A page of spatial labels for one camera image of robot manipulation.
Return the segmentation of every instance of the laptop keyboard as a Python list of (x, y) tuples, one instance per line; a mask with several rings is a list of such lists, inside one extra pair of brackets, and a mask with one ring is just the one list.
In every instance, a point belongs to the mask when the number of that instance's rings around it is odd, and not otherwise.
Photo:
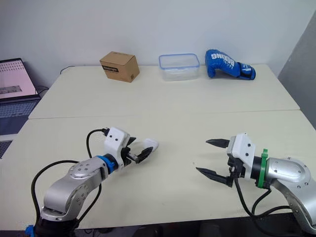
[(0, 142), (0, 159), (2, 159), (3, 154), (5, 153), (6, 149), (10, 146), (12, 141), (8, 142)]
[(36, 103), (37, 101), (12, 105), (0, 105), (0, 118), (29, 115)]

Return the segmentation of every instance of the laptop screen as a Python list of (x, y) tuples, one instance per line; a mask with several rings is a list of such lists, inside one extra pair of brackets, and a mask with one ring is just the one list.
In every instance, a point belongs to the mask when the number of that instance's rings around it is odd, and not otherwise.
[(21, 59), (0, 62), (0, 99), (36, 94)]

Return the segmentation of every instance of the robotic arm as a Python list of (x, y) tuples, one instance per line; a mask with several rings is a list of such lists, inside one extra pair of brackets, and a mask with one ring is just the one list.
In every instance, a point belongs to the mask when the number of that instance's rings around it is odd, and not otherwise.
[(261, 157), (256, 157), (256, 147), (246, 133), (233, 136), (230, 140), (211, 139), (206, 142), (227, 148), (230, 176), (224, 177), (204, 168), (197, 168), (198, 171), (229, 187), (238, 178), (255, 179), (258, 188), (275, 187), (285, 196), (302, 230), (316, 234), (316, 182), (306, 165), (290, 157), (267, 159), (266, 149)]
[(77, 217), (89, 193), (108, 175), (121, 170), (132, 161), (140, 163), (158, 147), (152, 139), (144, 141), (139, 155), (130, 152), (136, 138), (115, 127), (104, 129), (105, 155), (74, 164), (65, 177), (53, 183), (44, 198), (40, 219), (35, 225), (36, 236), (69, 236), (78, 227)]

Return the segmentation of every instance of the silver robot arm segment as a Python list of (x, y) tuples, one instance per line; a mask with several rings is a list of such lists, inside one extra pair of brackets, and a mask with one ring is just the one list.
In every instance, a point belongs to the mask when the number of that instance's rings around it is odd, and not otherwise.
[(316, 235), (316, 182), (301, 161), (269, 158), (266, 180), (286, 198), (301, 228)]
[(75, 219), (89, 193), (107, 177), (107, 166), (99, 157), (73, 165), (65, 177), (47, 190), (41, 218), (49, 221)]

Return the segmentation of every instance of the blue boxing glove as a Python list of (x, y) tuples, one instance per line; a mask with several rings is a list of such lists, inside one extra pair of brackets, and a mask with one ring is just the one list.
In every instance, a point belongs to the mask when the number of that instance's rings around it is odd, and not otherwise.
[(227, 54), (216, 49), (210, 49), (205, 54), (205, 65), (210, 78), (215, 76), (215, 69), (221, 69), (225, 73), (245, 80), (254, 80), (256, 71), (248, 64), (235, 62)]

